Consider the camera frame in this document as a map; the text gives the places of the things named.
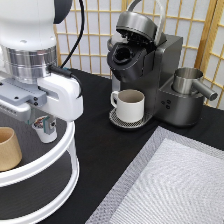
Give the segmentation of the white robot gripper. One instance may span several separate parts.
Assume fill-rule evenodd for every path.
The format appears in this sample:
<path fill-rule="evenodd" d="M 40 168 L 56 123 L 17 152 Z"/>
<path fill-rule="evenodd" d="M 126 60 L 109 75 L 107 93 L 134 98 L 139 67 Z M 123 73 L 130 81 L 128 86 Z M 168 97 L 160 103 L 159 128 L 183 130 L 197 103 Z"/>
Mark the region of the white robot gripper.
<path fill-rule="evenodd" d="M 13 77 L 0 71 L 0 81 L 6 78 Z M 82 115 L 82 89 L 76 79 L 52 73 L 50 76 L 37 78 L 33 84 L 47 95 L 46 104 L 36 108 L 49 114 L 43 119 L 43 129 L 46 134 L 50 135 L 55 131 L 56 118 L 70 122 Z"/>

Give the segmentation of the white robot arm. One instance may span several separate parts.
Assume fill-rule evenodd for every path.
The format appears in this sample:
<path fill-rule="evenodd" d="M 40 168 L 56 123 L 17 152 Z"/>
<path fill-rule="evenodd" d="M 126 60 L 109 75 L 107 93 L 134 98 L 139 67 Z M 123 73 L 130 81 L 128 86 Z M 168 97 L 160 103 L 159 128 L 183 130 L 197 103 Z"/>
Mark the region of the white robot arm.
<path fill-rule="evenodd" d="M 35 108 L 45 112 L 46 134 L 57 118 L 73 121 L 83 112 L 80 81 L 57 64 L 54 26 L 71 6 L 72 0 L 0 0 L 0 109 L 27 123 Z"/>

